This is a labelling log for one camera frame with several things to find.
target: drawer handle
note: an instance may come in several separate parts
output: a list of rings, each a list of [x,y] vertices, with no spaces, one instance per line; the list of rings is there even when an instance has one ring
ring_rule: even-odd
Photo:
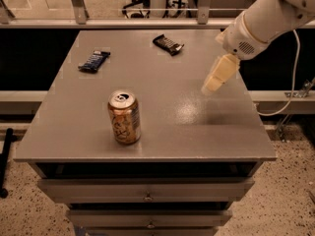
[[[150,223],[147,225],[147,228],[148,228],[148,229],[155,229],[156,226],[154,225],[153,222],[150,222]]]
[[[150,196],[150,193],[147,193],[147,195],[144,197],[144,202],[151,203],[153,201],[154,201],[154,198]]]

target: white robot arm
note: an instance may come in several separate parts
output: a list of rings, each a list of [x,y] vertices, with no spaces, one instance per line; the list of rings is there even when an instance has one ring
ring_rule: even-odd
[[[240,60],[256,57],[278,36],[314,17],[315,0],[257,0],[217,37],[228,54],[217,60],[202,92],[216,91],[238,70]]]

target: floor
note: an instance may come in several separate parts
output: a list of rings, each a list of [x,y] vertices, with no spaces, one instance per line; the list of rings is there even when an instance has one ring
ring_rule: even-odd
[[[13,127],[20,137],[28,126],[2,123],[0,130],[3,134]],[[274,125],[266,124],[265,128],[278,160],[258,170],[254,187],[232,205],[233,218],[216,236],[315,236],[315,204],[308,193],[315,191],[314,144],[298,124],[285,127],[286,143],[275,135]],[[27,164],[12,159],[18,146],[19,141],[12,144],[6,172],[9,196],[0,200],[0,235],[74,236],[65,217],[67,208],[56,205],[38,189],[38,176]]]

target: soda can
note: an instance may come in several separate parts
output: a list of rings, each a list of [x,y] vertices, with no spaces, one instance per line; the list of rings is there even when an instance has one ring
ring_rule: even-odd
[[[133,144],[140,139],[139,103],[129,90],[117,90],[108,100],[108,113],[117,142]]]

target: cabinet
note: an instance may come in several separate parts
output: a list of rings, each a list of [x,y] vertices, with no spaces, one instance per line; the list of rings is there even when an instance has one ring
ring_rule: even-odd
[[[185,43],[180,54],[152,44],[161,30],[81,31],[16,153],[92,235],[215,235],[276,159],[239,76],[211,98],[200,93],[222,54],[218,31],[162,33]],[[79,72],[95,46],[110,58]],[[130,146],[114,140],[106,109],[121,88],[140,104],[142,137]]]

